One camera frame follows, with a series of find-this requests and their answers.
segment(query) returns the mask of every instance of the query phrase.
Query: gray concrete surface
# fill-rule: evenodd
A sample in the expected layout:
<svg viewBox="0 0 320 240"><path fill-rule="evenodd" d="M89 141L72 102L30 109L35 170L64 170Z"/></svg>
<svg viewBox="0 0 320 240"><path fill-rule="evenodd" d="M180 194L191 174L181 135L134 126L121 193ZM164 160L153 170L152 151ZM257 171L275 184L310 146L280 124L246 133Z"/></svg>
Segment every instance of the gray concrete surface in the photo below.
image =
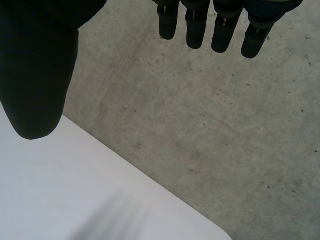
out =
<svg viewBox="0 0 320 240"><path fill-rule="evenodd" d="M260 55L158 34L150 0L110 0L80 30L65 115L234 240L320 239L320 23L306 0Z"/></svg>

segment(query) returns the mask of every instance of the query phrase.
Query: hand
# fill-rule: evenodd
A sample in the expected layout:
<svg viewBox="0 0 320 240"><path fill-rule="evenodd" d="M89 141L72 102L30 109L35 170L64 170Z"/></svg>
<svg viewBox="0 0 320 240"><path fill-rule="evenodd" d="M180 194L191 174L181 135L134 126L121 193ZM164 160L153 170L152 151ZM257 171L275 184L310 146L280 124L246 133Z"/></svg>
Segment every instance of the hand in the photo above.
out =
<svg viewBox="0 0 320 240"><path fill-rule="evenodd" d="M163 39L174 38L178 22L180 0L153 0L158 4L159 31ZM208 10L211 0L181 0L187 8L186 43L192 49L199 49L206 31ZM234 35L239 17L245 8L250 25L245 33L241 53L253 59L260 52L274 24L287 12L297 8L303 0L213 0L218 13L212 38L212 49L224 53Z"/></svg>

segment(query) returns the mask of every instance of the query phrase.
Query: white tabletop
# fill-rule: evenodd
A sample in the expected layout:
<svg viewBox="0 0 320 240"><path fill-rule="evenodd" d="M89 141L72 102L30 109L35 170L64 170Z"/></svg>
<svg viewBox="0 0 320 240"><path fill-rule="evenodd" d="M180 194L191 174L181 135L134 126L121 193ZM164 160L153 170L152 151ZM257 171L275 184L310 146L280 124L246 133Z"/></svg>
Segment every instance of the white tabletop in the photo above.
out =
<svg viewBox="0 0 320 240"><path fill-rule="evenodd" d="M66 117L24 140L0 104L1 240L231 240Z"/></svg>

